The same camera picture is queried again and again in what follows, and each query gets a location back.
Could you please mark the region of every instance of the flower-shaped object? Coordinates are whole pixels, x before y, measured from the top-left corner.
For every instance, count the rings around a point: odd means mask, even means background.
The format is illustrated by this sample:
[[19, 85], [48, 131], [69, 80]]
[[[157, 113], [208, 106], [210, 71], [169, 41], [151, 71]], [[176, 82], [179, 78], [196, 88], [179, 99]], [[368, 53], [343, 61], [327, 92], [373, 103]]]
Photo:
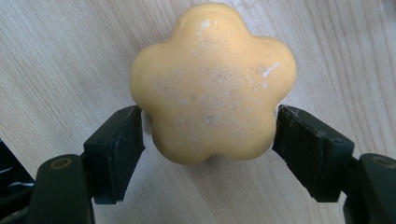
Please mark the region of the flower-shaped object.
[[248, 160], [273, 142], [275, 107], [295, 73], [281, 42], [252, 35], [235, 10], [210, 3], [190, 8], [169, 39], [137, 55], [131, 93], [169, 160]]

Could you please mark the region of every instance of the wooden table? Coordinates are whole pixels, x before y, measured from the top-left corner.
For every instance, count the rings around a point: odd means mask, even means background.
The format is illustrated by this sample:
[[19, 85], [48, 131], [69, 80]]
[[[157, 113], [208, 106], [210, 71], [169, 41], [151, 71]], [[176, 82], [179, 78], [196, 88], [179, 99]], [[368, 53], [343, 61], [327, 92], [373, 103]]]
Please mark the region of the wooden table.
[[[0, 137], [30, 174], [133, 105], [129, 70], [202, 1], [2, 1]], [[283, 104], [309, 111], [356, 144], [396, 158], [394, 0], [224, 1], [254, 35], [282, 40], [298, 77]], [[145, 145], [123, 203], [97, 223], [343, 223], [342, 204], [316, 203], [272, 150], [252, 161], [182, 166]]]

